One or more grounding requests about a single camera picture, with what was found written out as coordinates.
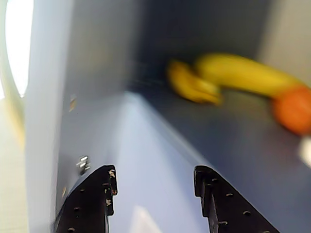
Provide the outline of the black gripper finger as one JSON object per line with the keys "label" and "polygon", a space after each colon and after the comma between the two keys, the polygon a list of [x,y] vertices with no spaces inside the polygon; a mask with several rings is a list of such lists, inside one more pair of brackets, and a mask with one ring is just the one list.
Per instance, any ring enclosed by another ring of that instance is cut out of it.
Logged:
{"label": "black gripper finger", "polygon": [[117,195],[114,165],[104,165],[87,176],[66,198],[56,217],[56,233],[108,233]]}
{"label": "black gripper finger", "polygon": [[278,230],[226,179],[207,166],[194,168],[194,193],[211,233],[277,233]]}

